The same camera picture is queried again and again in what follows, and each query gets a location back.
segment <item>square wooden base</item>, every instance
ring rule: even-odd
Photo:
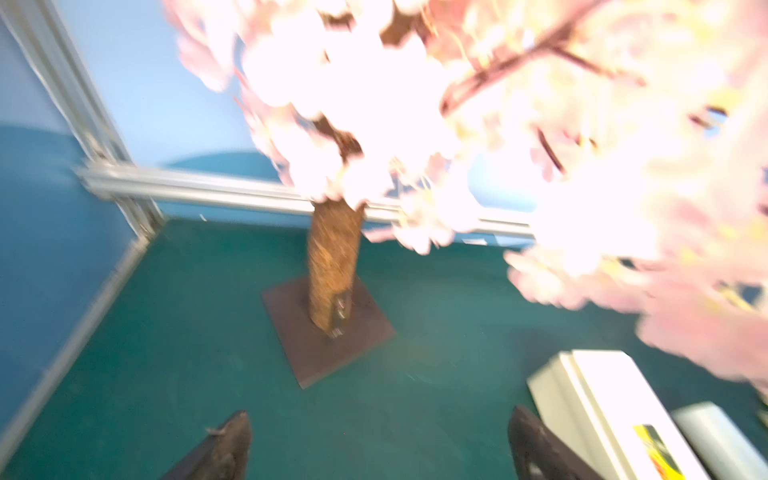
[[[335,339],[310,319],[309,277],[275,286],[261,298],[302,389],[395,335],[395,329],[359,278],[355,278],[353,287],[352,315],[344,334]]]

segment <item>teal carpet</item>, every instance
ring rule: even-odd
[[[302,391],[260,292],[306,272],[306,233],[172,221],[2,478],[157,478],[235,410],[248,478],[515,478],[506,426],[560,350],[622,349],[669,409],[711,400],[768,449],[745,385],[650,349],[634,318],[523,300],[502,249],[428,257],[363,241],[359,276],[397,336]]]

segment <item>brown bark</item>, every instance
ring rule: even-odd
[[[352,311],[360,229],[365,206],[352,210],[344,200],[315,204],[307,245],[310,268],[310,318],[333,335]]]

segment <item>white cardboard box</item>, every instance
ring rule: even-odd
[[[561,352],[528,379],[542,422],[606,480],[659,480],[636,426],[652,425],[685,480],[709,480],[634,360]]]

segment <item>white roll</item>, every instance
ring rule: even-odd
[[[672,412],[677,427],[717,480],[766,480],[768,463],[733,420],[712,402]]]

